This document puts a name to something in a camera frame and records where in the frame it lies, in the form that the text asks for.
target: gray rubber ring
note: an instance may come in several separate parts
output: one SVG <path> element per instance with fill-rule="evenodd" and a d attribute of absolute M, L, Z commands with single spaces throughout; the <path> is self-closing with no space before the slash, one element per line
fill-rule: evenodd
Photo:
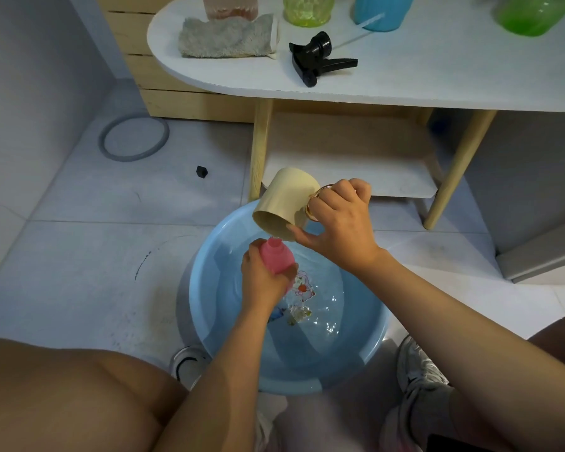
<path fill-rule="evenodd" d="M 161 139 L 155 144 L 151 149 L 148 151 L 144 151 L 138 153 L 136 155 L 114 155 L 113 153 L 106 150 L 105 147 L 105 140 L 106 136 L 111 132 L 113 128 L 119 125 L 122 122 L 129 121 L 131 119 L 153 119 L 155 121 L 160 121 L 163 125 L 163 135 L 161 135 Z M 106 158 L 115 160 L 115 161 L 136 161 L 140 159 L 146 159 L 153 155 L 156 151 L 161 149 L 165 143 L 167 143 L 167 139 L 169 138 L 169 126 L 164 119 L 160 119 L 158 117 L 151 117 L 147 113 L 136 113 L 136 114 L 128 114 L 127 116 L 121 116 L 109 123 L 105 128 L 102 129 L 100 135 L 98 136 L 98 149 L 102 152 Z"/>

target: black spray nozzle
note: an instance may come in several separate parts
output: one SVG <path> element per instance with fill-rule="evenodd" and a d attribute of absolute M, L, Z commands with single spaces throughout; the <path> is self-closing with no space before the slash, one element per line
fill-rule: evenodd
<path fill-rule="evenodd" d="M 329 71 L 355 68 L 358 66 L 356 58 L 327 59 L 331 55 L 331 38 L 320 32 L 305 45 L 288 44 L 293 57 L 293 67 L 301 80 L 308 87 L 314 87 L 318 82 L 318 76 Z"/>

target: blue bottle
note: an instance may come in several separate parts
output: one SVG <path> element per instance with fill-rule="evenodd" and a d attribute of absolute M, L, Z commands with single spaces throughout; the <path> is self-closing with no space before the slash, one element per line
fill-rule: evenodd
<path fill-rule="evenodd" d="M 367 30 L 390 32 L 399 28 L 412 5 L 412 0 L 356 0 L 354 6 L 354 22 L 357 24 L 385 13 L 376 22 L 368 24 Z"/>

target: white table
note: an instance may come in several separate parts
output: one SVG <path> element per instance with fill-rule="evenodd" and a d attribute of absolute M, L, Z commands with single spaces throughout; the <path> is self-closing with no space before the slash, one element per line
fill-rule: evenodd
<path fill-rule="evenodd" d="M 426 228 L 434 227 L 498 110 L 565 111 L 565 18 L 547 34 L 528 38 L 502 29 L 488 2 L 414 0 L 398 30 L 372 33 L 356 29 L 349 16 L 352 3 L 336 0 L 331 21 L 316 29 L 282 20 L 278 60 L 182 58 L 178 51 L 182 22 L 186 17 L 206 19 L 202 0 L 174 0 L 153 18 L 148 44 L 168 73 L 205 90 L 258 99 L 251 199 L 259 197 L 274 100 L 414 106 L 412 120 L 420 125 L 426 124 L 433 108 L 474 109 L 425 219 Z M 282 0 L 259 0 L 259 6 L 261 14 L 275 13 L 282 19 Z M 307 44 L 320 30 L 329 33 L 333 47 L 361 35 L 331 54 L 331 58 L 357 58 L 359 63 L 357 68 L 324 75 L 309 89 L 294 71 L 287 45 Z M 342 167 L 332 169 L 337 173 Z"/>

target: black plastic cap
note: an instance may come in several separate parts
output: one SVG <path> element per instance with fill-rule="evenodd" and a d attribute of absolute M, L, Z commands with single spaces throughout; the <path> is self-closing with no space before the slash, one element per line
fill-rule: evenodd
<path fill-rule="evenodd" d="M 207 175 L 207 168 L 205 168 L 204 166 L 197 166 L 197 176 L 200 177 L 201 179 L 205 179 L 206 175 Z"/>

